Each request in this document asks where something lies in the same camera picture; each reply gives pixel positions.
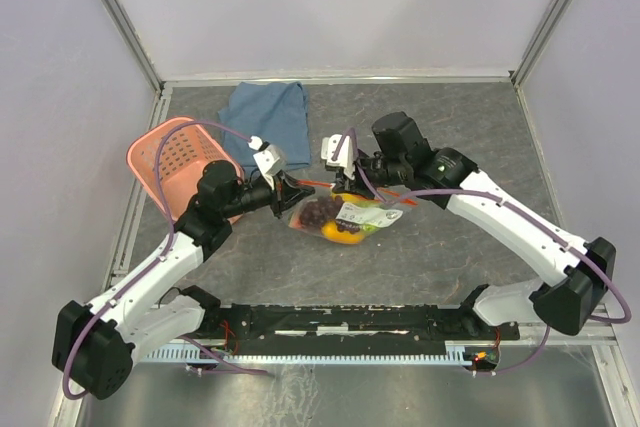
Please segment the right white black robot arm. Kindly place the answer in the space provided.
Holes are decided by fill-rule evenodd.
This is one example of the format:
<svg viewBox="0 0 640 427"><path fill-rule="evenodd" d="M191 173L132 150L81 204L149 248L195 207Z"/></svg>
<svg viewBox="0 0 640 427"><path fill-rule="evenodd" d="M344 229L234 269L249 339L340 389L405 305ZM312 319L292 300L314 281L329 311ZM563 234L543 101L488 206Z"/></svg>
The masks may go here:
<svg viewBox="0 0 640 427"><path fill-rule="evenodd" d="M484 230L522 259L535 278L480 288L458 315L467 336L481 338L507 322L541 320L569 336L594 319L612 289L616 249L603 237L587 241L547 221L500 188L467 156L435 148L404 112L372 126L378 151L367 155L348 130L323 140L321 158L336 186L369 198L379 187L403 186L406 198L431 201Z"/></svg>

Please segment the clear zip bag red zipper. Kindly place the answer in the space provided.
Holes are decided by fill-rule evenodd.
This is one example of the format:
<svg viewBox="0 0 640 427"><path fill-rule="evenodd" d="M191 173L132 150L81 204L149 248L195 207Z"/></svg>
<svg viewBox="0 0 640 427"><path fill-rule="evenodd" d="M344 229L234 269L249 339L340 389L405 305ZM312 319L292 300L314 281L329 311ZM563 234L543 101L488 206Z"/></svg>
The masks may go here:
<svg viewBox="0 0 640 427"><path fill-rule="evenodd" d="M321 234L321 228L311 229L303 227L298 220L298 216L302 207L307 202L315 200L318 197L330 196L333 185L310 180L302 180L301 182L314 187L315 194L303 199L296 207L287 213L286 224L294 230L324 238ZM399 195L389 190L383 189L382 193L385 194L385 197L383 201L376 199L380 202L378 206L359 207L352 203L344 202L339 214L334 220L343 220L358 224L366 233L367 238L382 229L391 227L417 205L417 202L413 200L397 202Z"/></svg>

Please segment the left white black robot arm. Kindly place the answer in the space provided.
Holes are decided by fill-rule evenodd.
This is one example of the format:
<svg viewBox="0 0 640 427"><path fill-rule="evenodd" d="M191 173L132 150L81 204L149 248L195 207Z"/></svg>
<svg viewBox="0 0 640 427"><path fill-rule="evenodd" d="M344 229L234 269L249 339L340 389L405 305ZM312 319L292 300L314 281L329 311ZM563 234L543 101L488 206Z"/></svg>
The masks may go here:
<svg viewBox="0 0 640 427"><path fill-rule="evenodd" d="M80 397L68 386L75 382L85 394L104 400L150 352L193 332L215 334L221 302L202 288L189 286L162 307L157 301L223 245L232 233L232 218L263 207L281 216L314 192L284 172L271 180L243 182L231 163L209 163L163 244L103 294L60 310L52 363L63 373L65 396Z"/></svg>

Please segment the yellow lemon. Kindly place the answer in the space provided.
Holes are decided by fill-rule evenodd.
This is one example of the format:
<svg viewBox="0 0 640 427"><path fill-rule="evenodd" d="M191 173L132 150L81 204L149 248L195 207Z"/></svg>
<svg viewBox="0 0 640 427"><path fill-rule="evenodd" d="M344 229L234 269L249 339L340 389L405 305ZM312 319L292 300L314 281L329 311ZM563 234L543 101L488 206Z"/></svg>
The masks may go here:
<svg viewBox="0 0 640 427"><path fill-rule="evenodd" d="M380 202L376 199L367 199L363 196L352 194L352 193L331 192L330 196L332 199L341 199L343 202L352 203L359 207L371 207L371 206L378 206L380 204Z"/></svg>

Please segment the dark red grape bunch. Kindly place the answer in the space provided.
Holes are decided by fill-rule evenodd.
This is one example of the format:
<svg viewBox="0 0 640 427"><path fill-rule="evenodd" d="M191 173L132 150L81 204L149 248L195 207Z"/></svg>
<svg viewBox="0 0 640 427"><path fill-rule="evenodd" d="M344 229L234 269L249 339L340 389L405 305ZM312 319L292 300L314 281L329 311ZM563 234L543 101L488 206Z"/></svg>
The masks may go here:
<svg viewBox="0 0 640 427"><path fill-rule="evenodd" d="M302 207L298 220L305 228L320 229L337 217L343 204L341 196L318 197Z"/></svg>

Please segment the orange mango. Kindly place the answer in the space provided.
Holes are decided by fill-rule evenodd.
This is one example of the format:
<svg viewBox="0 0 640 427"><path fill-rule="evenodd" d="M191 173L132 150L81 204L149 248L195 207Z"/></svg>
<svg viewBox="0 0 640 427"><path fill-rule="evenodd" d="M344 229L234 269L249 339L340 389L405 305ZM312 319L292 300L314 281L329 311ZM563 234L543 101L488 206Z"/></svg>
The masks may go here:
<svg viewBox="0 0 640 427"><path fill-rule="evenodd" d="M358 224L343 220L327 222L321 228L321 234L326 240L343 245L355 245L366 238L366 233Z"/></svg>

